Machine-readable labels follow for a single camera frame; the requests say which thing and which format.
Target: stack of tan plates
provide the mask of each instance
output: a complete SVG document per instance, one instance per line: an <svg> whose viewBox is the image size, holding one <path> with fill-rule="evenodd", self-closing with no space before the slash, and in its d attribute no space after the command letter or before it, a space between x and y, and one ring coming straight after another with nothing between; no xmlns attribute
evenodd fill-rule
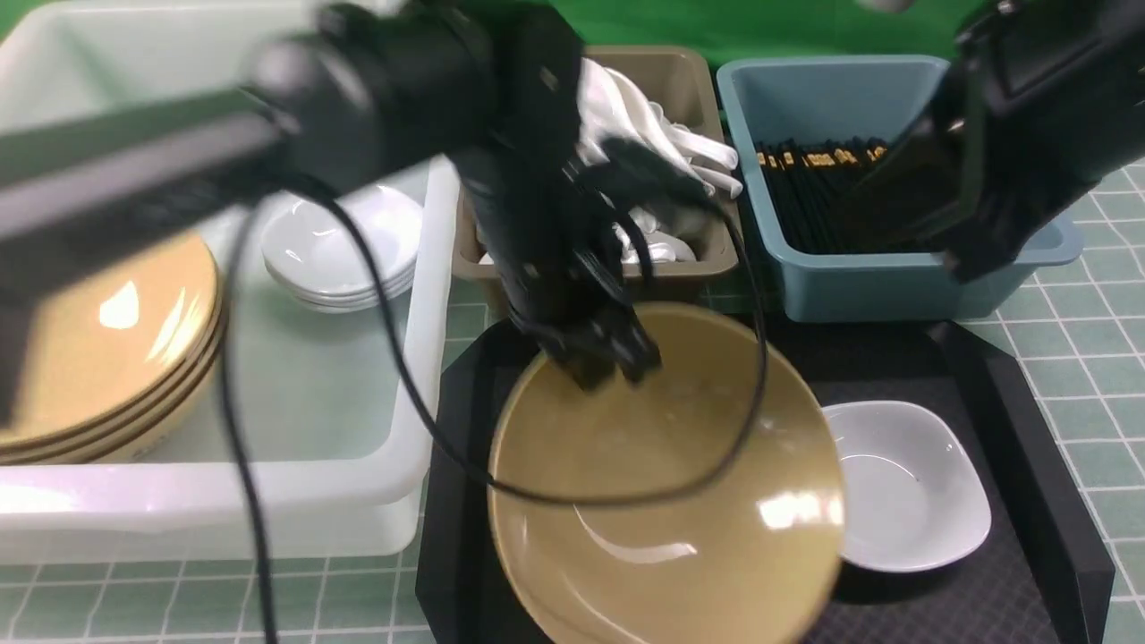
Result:
<svg viewBox="0 0 1145 644"><path fill-rule="evenodd" d="M121 463L157 446L211 380L221 296L211 250L187 235L46 301L0 465Z"/></svg>

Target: robotic arm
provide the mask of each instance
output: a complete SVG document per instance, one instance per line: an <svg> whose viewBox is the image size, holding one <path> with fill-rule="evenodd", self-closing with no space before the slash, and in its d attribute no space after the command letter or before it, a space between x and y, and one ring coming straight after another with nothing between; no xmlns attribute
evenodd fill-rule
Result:
<svg viewBox="0 0 1145 644"><path fill-rule="evenodd" d="M657 368L611 225L642 198L702 195L632 144L609 144L606 172L577 164L583 42L553 8L453 5L329 7L316 33L259 50L242 88L0 138L0 416L45 296L284 176L347 193L439 154L522 330L584 387ZM929 109L843 207L872 243L940 241L966 281L1145 155L1145 3L1003 0L958 42Z"/></svg>

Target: black tray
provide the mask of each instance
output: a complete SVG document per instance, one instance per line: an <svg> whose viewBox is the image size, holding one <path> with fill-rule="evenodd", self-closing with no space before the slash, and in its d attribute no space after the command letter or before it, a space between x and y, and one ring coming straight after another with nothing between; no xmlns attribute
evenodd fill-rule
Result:
<svg viewBox="0 0 1145 644"><path fill-rule="evenodd" d="M986 543L946 583L879 605L837 592L806 643L1100 644L1113 563L1012 358L948 322L776 319L768 340L822 405L897 399L946 419L994 512ZM445 371L439 422L471 458L488 461L502 405L536 351L500 323ZM437 643L550 644L502 572L485 490L436 450L428 486L417 597Z"/></svg>

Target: green tiled surface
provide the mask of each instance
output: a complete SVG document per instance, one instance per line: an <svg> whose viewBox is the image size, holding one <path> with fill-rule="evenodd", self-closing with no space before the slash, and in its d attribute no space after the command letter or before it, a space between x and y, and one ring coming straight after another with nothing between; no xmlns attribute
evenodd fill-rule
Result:
<svg viewBox="0 0 1145 644"><path fill-rule="evenodd" d="M1119 574L1106 644L1145 633L1145 164L1069 211L1081 261L1040 272L998 312L966 322L1019 361L1097 518ZM735 280L706 303L745 311ZM444 364L489 323L455 283ZM284 644L434 644L413 597L418 541L392 557L276 561ZM258 644L247 561L0 566L0 638L52 644Z"/></svg>

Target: white bowl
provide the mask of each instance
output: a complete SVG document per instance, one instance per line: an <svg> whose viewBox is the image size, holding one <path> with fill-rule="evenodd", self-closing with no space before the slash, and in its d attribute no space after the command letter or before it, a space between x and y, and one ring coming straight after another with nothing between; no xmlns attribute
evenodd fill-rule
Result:
<svg viewBox="0 0 1145 644"><path fill-rule="evenodd" d="M358 311L366 311L378 306L378 300L366 300L352 305L339 305L339 306L327 306L323 304L317 304L313 301L307 301L305 299L297 300L299 306L315 313L325 313L329 315L341 315L344 313L357 313Z"/></svg>
<svg viewBox="0 0 1145 644"><path fill-rule="evenodd" d="M412 270L421 237L421 206L403 193L371 186L342 199L386 282ZM262 258L275 277L321 296L365 294L369 270L353 239L321 206L298 201L267 222Z"/></svg>
<svg viewBox="0 0 1145 644"><path fill-rule="evenodd" d="M846 482L844 559L879 572L923 572L986 541L986 490L942 418L897 400L834 405L823 415Z"/></svg>
<svg viewBox="0 0 1145 644"><path fill-rule="evenodd" d="M289 280L286 280L285 277L283 277L282 275L279 275L269 264L266 265L266 268L267 273L275 280L275 282L278 283L279 286L286 289L292 296L294 296L298 299L327 306L354 305L363 300L373 300L374 303L378 301L378 294L374 292L372 285L364 291L358 291L349 294L327 296L323 293L303 291L298 286L298 284L294 284ZM387 280L386 283L382 284L382 288L386 291L386 297L393 299L408 291L412 284L413 284L413 266L410 266L410 269L406 270L405 273L401 275L395 275L392 278Z"/></svg>

